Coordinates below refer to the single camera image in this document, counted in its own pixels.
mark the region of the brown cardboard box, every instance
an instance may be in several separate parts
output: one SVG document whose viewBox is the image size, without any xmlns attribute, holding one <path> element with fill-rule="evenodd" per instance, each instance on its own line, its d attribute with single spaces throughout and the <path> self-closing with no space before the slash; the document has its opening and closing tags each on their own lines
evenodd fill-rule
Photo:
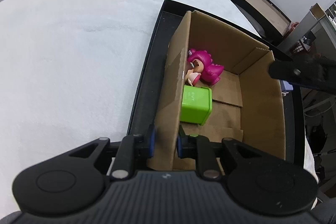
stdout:
<svg viewBox="0 0 336 224">
<path fill-rule="evenodd" d="M 183 123 L 185 133 L 198 133 L 214 142 L 233 137 L 284 159 L 285 119 L 280 83 L 268 75 L 273 53 L 263 43 L 224 22 L 188 11 L 169 43 L 155 118 L 155 151 L 148 161 L 149 167 L 194 168 L 193 160 L 175 156 L 189 48 L 207 50 L 215 64 L 225 66 L 225 71 L 211 87 L 213 109 L 207 122 L 204 126 Z"/>
</svg>

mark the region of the white tablecloth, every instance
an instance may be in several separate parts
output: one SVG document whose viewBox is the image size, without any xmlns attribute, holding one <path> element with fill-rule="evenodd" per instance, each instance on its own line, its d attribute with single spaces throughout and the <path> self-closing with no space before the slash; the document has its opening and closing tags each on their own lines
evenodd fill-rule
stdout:
<svg viewBox="0 0 336 224">
<path fill-rule="evenodd" d="M 176 0 L 256 33 L 230 0 Z M 22 169 L 125 136 L 163 0 L 0 2 L 0 218 Z"/>
</svg>

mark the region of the green box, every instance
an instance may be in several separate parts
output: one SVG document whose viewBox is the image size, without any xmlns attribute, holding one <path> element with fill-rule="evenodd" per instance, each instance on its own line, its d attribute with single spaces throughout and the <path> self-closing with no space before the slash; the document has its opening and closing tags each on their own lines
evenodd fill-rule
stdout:
<svg viewBox="0 0 336 224">
<path fill-rule="evenodd" d="M 204 125 L 212 111 L 210 88 L 185 85 L 183 89 L 181 122 Z"/>
</svg>

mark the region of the pink dinosaur toy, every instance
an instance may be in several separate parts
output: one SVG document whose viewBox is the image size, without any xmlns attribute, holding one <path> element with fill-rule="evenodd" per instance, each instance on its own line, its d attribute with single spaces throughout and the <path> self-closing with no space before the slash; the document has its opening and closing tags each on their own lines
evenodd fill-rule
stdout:
<svg viewBox="0 0 336 224">
<path fill-rule="evenodd" d="M 212 63 L 211 54 L 207 51 L 196 51 L 194 48 L 188 51 L 188 62 L 194 65 L 194 72 L 201 73 L 201 78 L 210 85 L 220 80 L 224 70 L 224 66 Z"/>
</svg>

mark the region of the cable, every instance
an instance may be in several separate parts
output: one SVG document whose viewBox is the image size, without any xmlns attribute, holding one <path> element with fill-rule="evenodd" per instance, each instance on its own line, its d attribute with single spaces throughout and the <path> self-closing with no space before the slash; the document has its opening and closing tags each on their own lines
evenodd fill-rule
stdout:
<svg viewBox="0 0 336 224">
<path fill-rule="evenodd" d="M 307 115 L 306 113 L 304 113 L 304 114 L 305 114 L 307 117 L 316 117 L 316 116 L 318 116 L 318 115 L 321 115 L 321 114 L 327 112 L 329 109 L 331 109 L 331 108 L 335 105 L 335 103 L 336 103 L 336 100 L 335 100 L 335 102 L 334 102 L 334 103 L 333 103 L 327 110 L 322 111 L 322 112 L 320 112 L 320 113 L 318 113 L 318 114 L 316 114 L 316 115 L 312 115 L 312 116 L 310 116 L 310 115 Z"/>
</svg>

